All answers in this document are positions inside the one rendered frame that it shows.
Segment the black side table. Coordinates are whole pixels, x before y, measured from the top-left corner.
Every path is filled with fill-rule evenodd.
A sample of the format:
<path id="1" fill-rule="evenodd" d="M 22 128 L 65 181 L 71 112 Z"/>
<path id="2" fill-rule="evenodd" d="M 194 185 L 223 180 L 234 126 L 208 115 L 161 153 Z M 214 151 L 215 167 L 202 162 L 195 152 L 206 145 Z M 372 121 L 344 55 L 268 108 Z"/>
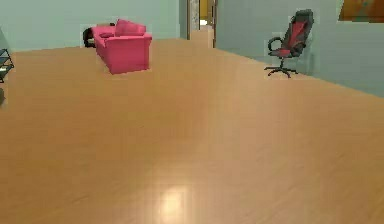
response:
<path id="1" fill-rule="evenodd" d="M 97 30 L 96 38 L 93 34 L 92 27 L 86 28 L 83 31 L 83 44 L 86 48 L 95 48 L 96 42 L 99 40 L 105 41 L 114 36 L 113 27 L 114 23 L 97 24 L 95 29 Z"/>

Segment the black and red office chair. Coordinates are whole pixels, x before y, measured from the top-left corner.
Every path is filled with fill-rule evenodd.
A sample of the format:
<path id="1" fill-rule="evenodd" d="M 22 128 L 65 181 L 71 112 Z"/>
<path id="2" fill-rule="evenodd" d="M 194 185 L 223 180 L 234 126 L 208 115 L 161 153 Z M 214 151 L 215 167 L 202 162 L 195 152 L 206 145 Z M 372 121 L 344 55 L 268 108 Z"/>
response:
<path id="1" fill-rule="evenodd" d="M 298 10 L 291 18 L 284 37 L 273 37 L 268 41 L 268 55 L 280 59 L 278 66 L 265 67 L 265 70 L 269 70 L 269 76 L 276 72 L 282 72 L 288 78 L 291 77 L 291 72 L 297 74 L 296 69 L 286 68 L 284 61 L 298 58 L 303 53 L 313 24 L 314 13 L 311 9 Z"/>

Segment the black glass shelf unit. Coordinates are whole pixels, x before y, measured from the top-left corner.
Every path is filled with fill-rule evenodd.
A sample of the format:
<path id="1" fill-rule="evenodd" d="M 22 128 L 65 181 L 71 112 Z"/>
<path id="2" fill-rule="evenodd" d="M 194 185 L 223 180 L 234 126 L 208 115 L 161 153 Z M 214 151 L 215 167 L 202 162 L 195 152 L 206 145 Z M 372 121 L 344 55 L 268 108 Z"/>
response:
<path id="1" fill-rule="evenodd" d="M 0 83 L 4 82 L 6 75 L 15 67 L 9 44 L 0 28 Z"/>

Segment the pink sofa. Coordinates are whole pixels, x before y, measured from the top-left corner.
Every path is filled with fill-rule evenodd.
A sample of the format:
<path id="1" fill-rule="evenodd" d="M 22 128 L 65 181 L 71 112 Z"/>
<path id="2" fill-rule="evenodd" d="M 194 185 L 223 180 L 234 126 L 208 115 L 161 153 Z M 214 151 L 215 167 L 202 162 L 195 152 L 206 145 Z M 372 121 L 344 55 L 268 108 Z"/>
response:
<path id="1" fill-rule="evenodd" d="M 121 74 L 149 68 L 150 44 L 152 36 L 144 33 L 141 36 L 101 37 L 101 34 L 112 34 L 115 26 L 95 26 L 91 28 L 96 53 L 108 67 L 111 74 Z"/>

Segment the orange framed wall picture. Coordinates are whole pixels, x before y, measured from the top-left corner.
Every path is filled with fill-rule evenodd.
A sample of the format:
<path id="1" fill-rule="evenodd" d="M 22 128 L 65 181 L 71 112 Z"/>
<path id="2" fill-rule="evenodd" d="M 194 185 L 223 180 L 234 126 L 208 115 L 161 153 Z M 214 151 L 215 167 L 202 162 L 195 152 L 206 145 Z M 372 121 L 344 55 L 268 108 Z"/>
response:
<path id="1" fill-rule="evenodd" d="M 339 20 L 384 23 L 384 0 L 343 0 Z"/>

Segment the pink sofa cushion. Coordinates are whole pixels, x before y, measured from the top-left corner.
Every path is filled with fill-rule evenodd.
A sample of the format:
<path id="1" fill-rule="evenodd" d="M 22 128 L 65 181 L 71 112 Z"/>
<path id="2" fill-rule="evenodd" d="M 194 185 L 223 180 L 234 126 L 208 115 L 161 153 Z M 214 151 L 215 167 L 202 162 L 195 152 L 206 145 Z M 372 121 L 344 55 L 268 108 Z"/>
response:
<path id="1" fill-rule="evenodd" d="M 146 27 L 144 25 L 124 19 L 118 19 L 115 26 L 116 36 L 143 36 L 145 32 Z"/>

